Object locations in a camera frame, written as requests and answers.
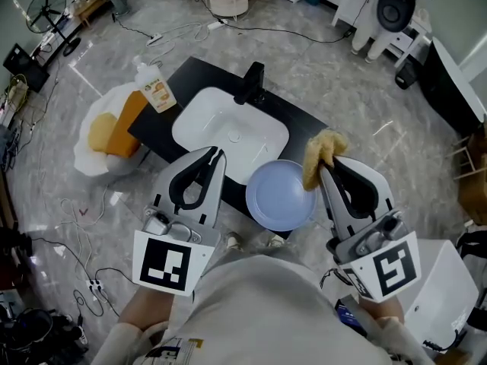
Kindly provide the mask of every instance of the dish soap bottle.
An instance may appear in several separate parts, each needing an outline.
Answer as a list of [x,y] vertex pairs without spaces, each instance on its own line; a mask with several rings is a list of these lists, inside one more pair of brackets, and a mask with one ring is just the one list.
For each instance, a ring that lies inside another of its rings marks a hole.
[[138,71],[135,75],[135,83],[158,113],[162,113],[177,104],[169,85],[167,85],[156,65],[147,66],[142,62],[140,56],[134,57],[133,63]]

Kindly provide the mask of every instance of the black countertop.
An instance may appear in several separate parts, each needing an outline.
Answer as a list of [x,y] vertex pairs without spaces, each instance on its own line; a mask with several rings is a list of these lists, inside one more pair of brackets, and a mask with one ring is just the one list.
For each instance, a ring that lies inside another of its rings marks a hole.
[[[240,78],[228,71],[189,57],[169,78],[167,83],[177,99],[178,106],[157,113],[148,104],[129,128],[129,133],[150,148],[157,155],[171,163],[188,152],[173,139],[172,127],[184,107],[203,88],[217,87],[236,95],[244,85]],[[304,147],[308,139],[327,126],[302,109],[281,97],[262,89],[249,104],[281,121],[289,130],[289,141],[279,159],[302,163]],[[243,214],[250,216],[245,201],[246,186],[225,177],[221,198]],[[287,239],[290,232],[278,233]]]

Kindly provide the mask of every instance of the bottle label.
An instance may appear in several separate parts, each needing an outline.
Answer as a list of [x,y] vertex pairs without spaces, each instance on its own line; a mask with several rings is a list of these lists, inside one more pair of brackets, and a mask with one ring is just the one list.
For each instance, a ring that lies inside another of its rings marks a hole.
[[171,96],[160,78],[156,78],[144,87],[144,95],[151,99],[151,104],[158,113],[161,113],[174,105]]

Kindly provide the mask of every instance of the gray floor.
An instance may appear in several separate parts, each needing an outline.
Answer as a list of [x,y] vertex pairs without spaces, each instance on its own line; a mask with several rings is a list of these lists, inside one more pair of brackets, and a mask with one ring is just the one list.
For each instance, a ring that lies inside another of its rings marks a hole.
[[[129,0],[132,13],[123,18],[128,27],[148,32],[162,31],[182,24],[212,22],[212,17],[193,0]],[[305,2],[293,5],[285,0],[251,0],[249,14],[237,25],[275,27],[305,33],[324,40],[339,38],[347,26],[331,27],[334,11],[324,5],[312,7]],[[68,58],[59,57],[59,84],[42,121],[34,127],[32,142],[19,154],[14,170],[8,173],[9,186],[21,229],[33,236],[61,240],[78,252],[76,227],[61,224],[71,221],[71,208],[61,199],[73,201],[75,213],[83,224],[96,220],[102,208],[104,186],[93,186],[74,170],[73,146],[79,125],[88,107],[110,88],[132,81],[135,55],[146,62],[169,45],[147,49],[146,38],[126,31],[111,20],[110,13],[94,20],[80,34],[82,43]],[[189,56],[195,56],[243,76],[253,61],[266,65],[266,89],[342,132],[350,140],[349,155],[381,172],[389,181],[396,205],[406,214],[406,223],[420,237],[453,238],[461,231],[463,212],[457,204],[456,169],[444,155],[457,140],[454,131],[423,98],[417,84],[400,90],[393,81],[394,60],[381,56],[374,64],[364,62],[364,54],[350,53],[351,40],[338,43],[312,43],[286,33],[239,31],[221,28],[208,39],[196,42],[192,34],[176,41],[174,50],[162,57],[162,72],[169,77]],[[53,87],[57,63],[51,78],[33,105],[43,108]],[[35,112],[34,118],[28,115]],[[38,120],[42,113],[26,109],[27,121]],[[24,128],[22,142],[29,139]],[[158,172],[166,163],[154,154],[131,176],[110,185],[103,217],[86,227],[93,246],[88,271],[111,266],[131,272],[132,235],[140,229],[142,208]],[[78,210],[88,210],[81,216]],[[291,235],[303,261],[318,275],[333,262],[326,251],[331,237],[330,223],[321,203],[314,218]],[[227,204],[218,216],[222,233],[237,231],[251,246],[265,242],[267,231]],[[81,259],[88,257],[88,242],[82,231]],[[214,260],[221,255],[220,245]],[[75,260],[63,248],[35,242],[34,286],[51,308],[78,315],[73,290],[78,288],[88,304],[98,312],[98,304],[82,277]],[[112,271],[100,273],[113,306],[120,311],[135,288]],[[324,293],[336,299],[346,293],[335,278],[330,278]],[[85,307],[84,327],[91,341],[93,356],[116,321],[104,304],[105,314],[97,318]],[[191,308],[189,299],[180,298],[174,307],[173,325],[177,326]]]

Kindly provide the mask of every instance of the sleeve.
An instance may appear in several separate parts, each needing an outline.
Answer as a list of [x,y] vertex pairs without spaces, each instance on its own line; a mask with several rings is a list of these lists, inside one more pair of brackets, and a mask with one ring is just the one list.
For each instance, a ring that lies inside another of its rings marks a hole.
[[142,331],[129,323],[117,323],[110,330],[91,365],[126,365],[137,357]]
[[382,329],[374,338],[374,343],[389,354],[397,354],[395,360],[411,360],[414,365],[434,365],[423,347],[397,318],[380,318],[377,323]]

